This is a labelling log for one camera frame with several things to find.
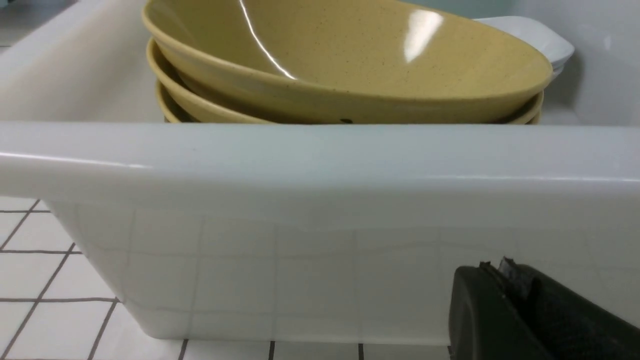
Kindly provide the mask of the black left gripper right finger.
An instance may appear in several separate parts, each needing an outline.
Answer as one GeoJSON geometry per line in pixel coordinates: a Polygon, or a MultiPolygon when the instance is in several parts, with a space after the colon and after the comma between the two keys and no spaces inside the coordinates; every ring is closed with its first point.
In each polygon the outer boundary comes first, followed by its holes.
{"type": "Polygon", "coordinates": [[[498,271],[525,325],[554,360],[637,360],[639,328],[510,258],[498,271]]]}

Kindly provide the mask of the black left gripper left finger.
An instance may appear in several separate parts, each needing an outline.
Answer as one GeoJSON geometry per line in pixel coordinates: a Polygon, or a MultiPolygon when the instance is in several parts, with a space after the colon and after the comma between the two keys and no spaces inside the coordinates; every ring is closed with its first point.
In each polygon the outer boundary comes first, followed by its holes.
{"type": "Polygon", "coordinates": [[[453,360],[553,360],[514,296],[514,287],[489,262],[455,269],[448,312],[453,360]]]}

